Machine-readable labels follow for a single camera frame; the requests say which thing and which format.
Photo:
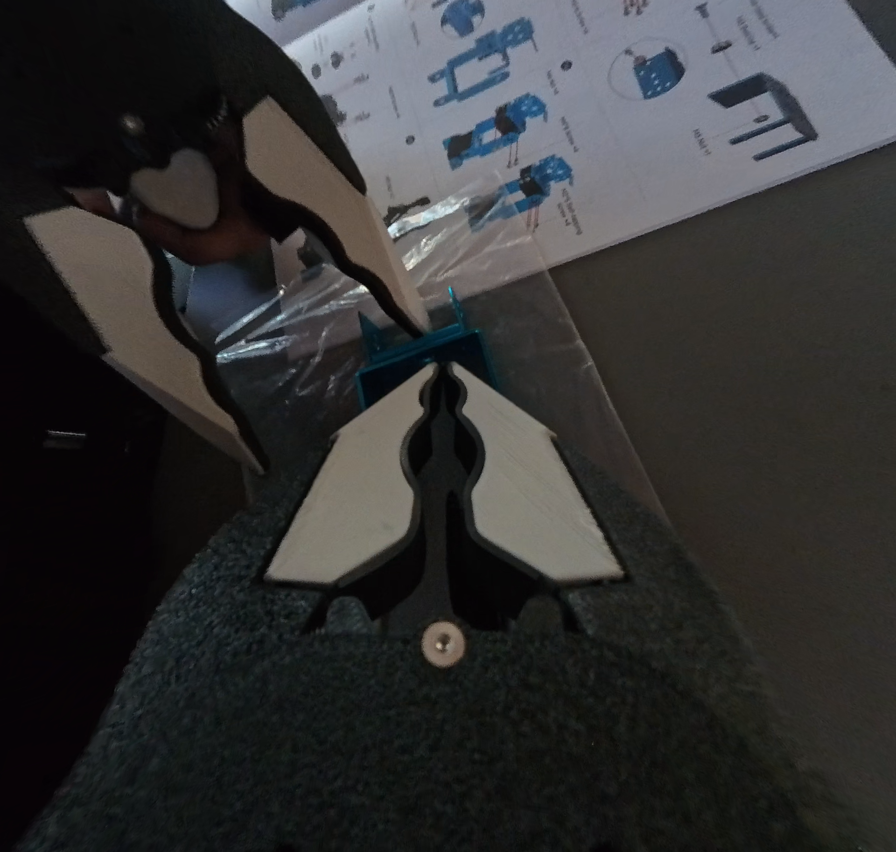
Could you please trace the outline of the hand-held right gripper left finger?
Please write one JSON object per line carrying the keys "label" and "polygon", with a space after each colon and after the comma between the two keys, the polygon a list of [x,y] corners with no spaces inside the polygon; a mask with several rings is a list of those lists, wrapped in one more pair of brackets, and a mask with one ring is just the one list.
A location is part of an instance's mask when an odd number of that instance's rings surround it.
{"label": "hand-held right gripper left finger", "polygon": [[439,366],[424,365],[339,429],[289,523],[266,583],[360,600],[387,615],[420,586],[426,560],[417,475]]}

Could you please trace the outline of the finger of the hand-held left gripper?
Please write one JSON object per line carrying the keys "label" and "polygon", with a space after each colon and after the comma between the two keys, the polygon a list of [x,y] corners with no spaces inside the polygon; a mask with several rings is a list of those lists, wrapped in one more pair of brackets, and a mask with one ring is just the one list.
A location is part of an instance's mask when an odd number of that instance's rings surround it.
{"label": "finger of the hand-held left gripper", "polygon": [[263,475],[269,464],[261,443],[175,307],[165,254],[85,210],[45,211],[24,224],[97,333],[103,360],[222,453]]}
{"label": "finger of the hand-held left gripper", "polygon": [[273,98],[243,116],[242,135],[247,208],[266,232],[284,241],[310,231],[401,329],[415,338],[430,332],[423,299],[370,198]]}

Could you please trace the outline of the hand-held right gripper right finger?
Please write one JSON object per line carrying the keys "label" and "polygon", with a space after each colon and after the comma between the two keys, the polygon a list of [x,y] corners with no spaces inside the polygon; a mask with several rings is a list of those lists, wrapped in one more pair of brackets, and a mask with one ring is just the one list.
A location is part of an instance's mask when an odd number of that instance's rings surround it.
{"label": "hand-held right gripper right finger", "polygon": [[566,592],[624,581],[623,560],[555,433],[466,367],[444,368],[458,485],[447,501],[446,571],[456,615],[505,631],[526,608],[566,628]]}

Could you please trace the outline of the long blue U bracket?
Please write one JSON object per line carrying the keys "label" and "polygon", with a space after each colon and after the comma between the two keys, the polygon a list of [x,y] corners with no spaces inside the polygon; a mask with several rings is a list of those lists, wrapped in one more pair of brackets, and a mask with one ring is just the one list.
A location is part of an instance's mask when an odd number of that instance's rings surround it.
{"label": "long blue U bracket", "polygon": [[490,387],[497,388],[497,375],[483,333],[449,327],[370,355],[367,365],[355,374],[361,409],[367,410],[386,398],[424,366],[449,363],[460,364]]}

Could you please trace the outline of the person's left hand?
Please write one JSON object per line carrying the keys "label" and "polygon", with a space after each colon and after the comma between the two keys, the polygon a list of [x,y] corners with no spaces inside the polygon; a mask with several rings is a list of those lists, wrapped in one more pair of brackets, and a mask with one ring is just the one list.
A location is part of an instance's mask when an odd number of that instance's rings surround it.
{"label": "person's left hand", "polygon": [[140,234],[164,251],[193,266],[220,264],[269,247],[270,235],[243,206],[240,177],[218,179],[218,219],[206,230],[191,230],[154,211],[136,218]]}

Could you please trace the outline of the clear plastic bag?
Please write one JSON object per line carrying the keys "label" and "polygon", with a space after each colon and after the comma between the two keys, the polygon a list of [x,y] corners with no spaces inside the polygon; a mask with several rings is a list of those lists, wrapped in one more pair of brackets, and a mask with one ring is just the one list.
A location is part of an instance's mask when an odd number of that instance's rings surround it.
{"label": "clear plastic bag", "polygon": [[[487,173],[453,194],[411,195],[385,211],[387,231],[430,310],[454,289],[467,326],[485,336],[497,390],[558,435],[587,501],[626,565],[633,590],[572,593],[584,627],[669,661],[717,696],[759,692],[748,644],[718,593],[662,529],[661,511],[597,368],[518,215],[502,218],[509,193]],[[309,231],[230,264],[183,268],[176,302],[212,353],[271,458],[273,478],[309,475],[330,436],[360,410],[364,366],[357,315],[386,319],[370,294],[325,263]]]}

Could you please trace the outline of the assembly instruction booklet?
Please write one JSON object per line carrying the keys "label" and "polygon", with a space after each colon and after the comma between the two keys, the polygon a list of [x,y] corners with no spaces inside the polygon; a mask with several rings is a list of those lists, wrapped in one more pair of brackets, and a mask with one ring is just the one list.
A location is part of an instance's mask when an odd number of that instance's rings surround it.
{"label": "assembly instruction booklet", "polygon": [[847,0],[226,0],[308,77],[387,221],[469,197],[550,264],[894,141]]}

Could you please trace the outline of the person's dark clothing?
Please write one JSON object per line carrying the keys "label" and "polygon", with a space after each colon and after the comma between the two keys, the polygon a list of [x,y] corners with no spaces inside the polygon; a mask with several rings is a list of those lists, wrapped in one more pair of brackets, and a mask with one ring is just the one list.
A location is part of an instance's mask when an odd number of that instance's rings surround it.
{"label": "person's dark clothing", "polygon": [[11,850],[140,634],[166,414],[2,287],[1,822]]}

